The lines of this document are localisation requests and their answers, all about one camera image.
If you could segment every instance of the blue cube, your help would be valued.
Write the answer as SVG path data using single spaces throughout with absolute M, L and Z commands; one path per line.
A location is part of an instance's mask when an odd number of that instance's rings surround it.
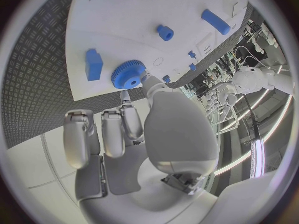
M 85 72 L 88 81 L 96 81 L 100 79 L 103 68 L 103 60 L 96 49 L 90 49 L 85 56 Z

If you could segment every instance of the white wall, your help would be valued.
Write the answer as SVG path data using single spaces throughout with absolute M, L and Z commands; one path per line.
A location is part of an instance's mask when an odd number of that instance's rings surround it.
M 147 100 L 133 104 L 144 124 L 150 111 Z M 95 114 L 94 118 L 102 144 L 101 114 Z M 65 158 L 63 127 L 18 144 L 8 150 L 8 156 L 24 185 L 49 212 L 66 224 L 87 223 L 75 197 L 75 169 Z

